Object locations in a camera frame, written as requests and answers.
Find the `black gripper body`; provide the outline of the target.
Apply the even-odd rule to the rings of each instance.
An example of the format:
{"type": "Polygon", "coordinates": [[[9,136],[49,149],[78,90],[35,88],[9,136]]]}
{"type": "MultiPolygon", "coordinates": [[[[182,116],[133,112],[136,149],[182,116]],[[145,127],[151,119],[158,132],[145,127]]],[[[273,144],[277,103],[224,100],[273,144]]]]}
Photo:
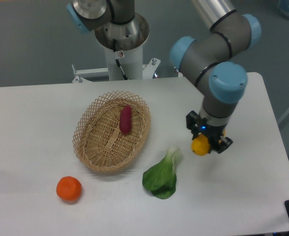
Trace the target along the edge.
{"type": "Polygon", "coordinates": [[[207,123],[206,118],[197,119],[198,134],[203,134],[207,137],[208,142],[212,148],[219,147],[219,141],[223,135],[223,131],[226,128],[226,125],[213,126],[207,123]]]}

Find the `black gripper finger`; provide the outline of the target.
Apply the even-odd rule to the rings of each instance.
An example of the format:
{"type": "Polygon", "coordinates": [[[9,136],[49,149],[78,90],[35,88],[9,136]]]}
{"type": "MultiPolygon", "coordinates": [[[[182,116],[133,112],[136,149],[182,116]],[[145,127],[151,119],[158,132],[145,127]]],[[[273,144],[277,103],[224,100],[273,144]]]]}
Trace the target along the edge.
{"type": "Polygon", "coordinates": [[[186,128],[191,131],[192,140],[202,132],[202,119],[195,111],[191,111],[186,115],[186,128]]]}
{"type": "Polygon", "coordinates": [[[221,136],[219,139],[211,138],[209,141],[210,149],[209,154],[212,152],[216,152],[218,154],[227,150],[232,144],[233,140],[229,137],[221,136]]]}

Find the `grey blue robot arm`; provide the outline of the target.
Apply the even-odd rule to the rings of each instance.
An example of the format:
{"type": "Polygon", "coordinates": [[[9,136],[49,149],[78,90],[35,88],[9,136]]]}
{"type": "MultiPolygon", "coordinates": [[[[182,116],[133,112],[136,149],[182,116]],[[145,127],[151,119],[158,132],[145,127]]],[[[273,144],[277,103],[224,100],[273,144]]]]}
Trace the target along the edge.
{"type": "MultiPolygon", "coordinates": [[[[184,36],[170,50],[170,62],[202,94],[199,112],[186,116],[193,138],[191,150],[203,156],[222,153],[231,144],[224,130],[247,86],[245,69],[232,57],[255,45],[261,26],[250,14],[240,15],[228,0],[195,0],[193,5],[210,30],[198,42],[184,36]]],[[[111,80],[143,78],[142,60],[131,57],[149,35],[147,21],[135,11],[132,0],[73,0],[67,12],[82,33],[93,31],[109,53],[107,68],[111,80]]]]}

